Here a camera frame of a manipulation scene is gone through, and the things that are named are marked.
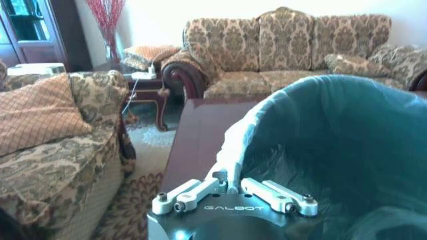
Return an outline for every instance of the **carpet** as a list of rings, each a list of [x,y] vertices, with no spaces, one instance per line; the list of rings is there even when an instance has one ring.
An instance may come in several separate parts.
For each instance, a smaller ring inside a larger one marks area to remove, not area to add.
[[[136,168],[118,189],[108,211],[93,232],[96,240],[145,240],[146,212],[158,193],[176,129],[182,111],[181,103],[169,103],[164,122],[169,131],[156,128],[156,106],[141,104],[130,107],[138,121],[126,125],[136,150]]]

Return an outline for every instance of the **cable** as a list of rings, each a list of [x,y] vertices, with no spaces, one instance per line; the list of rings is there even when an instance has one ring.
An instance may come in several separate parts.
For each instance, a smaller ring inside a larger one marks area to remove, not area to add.
[[[124,114],[125,111],[128,110],[128,108],[129,108],[129,106],[130,106],[130,103],[132,103],[132,100],[133,100],[133,98],[136,97],[136,96],[133,96],[133,94],[134,94],[134,90],[136,90],[136,86],[137,86],[137,84],[138,84],[138,81],[140,81],[140,79],[136,79],[136,82],[134,82],[134,85],[133,85],[133,89],[132,89],[132,93],[130,93],[130,97],[129,97],[128,103],[126,103],[126,105],[125,105],[125,107],[124,107],[124,110],[122,110],[121,114]]]
[[[149,67],[149,68],[152,68],[152,69],[154,70],[154,71],[153,71],[154,74],[156,74],[154,61],[156,61],[157,57],[158,57],[161,54],[164,54],[165,52],[166,52],[166,50],[161,51],[161,52],[153,57],[153,59],[152,59],[152,63],[150,63],[150,67]],[[128,103],[126,103],[126,105],[125,105],[125,107],[124,107],[124,110],[122,110],[121,114],[125,113],[125,111],[128,110],[128,108],[129,108],[129,106],[130,106],[132,100],[133,100],[133,98],[134,98],[133,94],[134,94],[134,90],[136,90],[136,86],[137,86],[137,84],[138,84],[138,81],[140,81],[140,79],[137,78],[137,79],[136,79],[136,83],[134,83],[134,85],[133,85],[130,97],[129,97]],[[161,89],[164,89],[164,88],[165,88],[165,82],[162,81],[162,78],[161,78]]]

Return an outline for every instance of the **cabinet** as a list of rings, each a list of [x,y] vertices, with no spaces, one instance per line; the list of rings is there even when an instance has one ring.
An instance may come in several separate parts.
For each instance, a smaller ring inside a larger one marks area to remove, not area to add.
[[[7,66],[64,63],[92,69],[73,0],[0,0],[0,58]]]

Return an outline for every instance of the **wooden table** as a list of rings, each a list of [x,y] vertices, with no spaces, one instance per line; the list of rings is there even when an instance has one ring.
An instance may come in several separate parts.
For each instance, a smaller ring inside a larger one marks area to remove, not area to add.
[[[105,63],[93,68],[93,71],[96,72],[98,71],[105,72],[109,70],[116,70],[122,73],[124,78],[126,79],[126,82],[128,82],[129,91],[132,93],[136,80],[132,79],[130,74],[140,71],[122,64],[110,64],[110,63]],[[158,91],[161,89],[162,89],[161,73],[157,72],[156,79],[140,79],[137,81],[130,104],[154,103],[156,109],[157,109],[154,124],[158,131],[164,132],[168,130],[168,126],[165,125],[165,122],[164,122],[164,113],[165,113],[169,96],[158,95]]]
[[[186,101],[160,192],[169,192],[189,179],[205,178],[216,162],[225,131],[256,104],[257,101],[224,99]]]

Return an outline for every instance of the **plastic bag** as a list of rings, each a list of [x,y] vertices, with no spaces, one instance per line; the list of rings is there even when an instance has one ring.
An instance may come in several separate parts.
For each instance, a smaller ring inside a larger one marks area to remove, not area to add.
[[[318,202],[309,239],[427,239],[427,101],[350,75],[306,77],[229,128],[214,169]]]

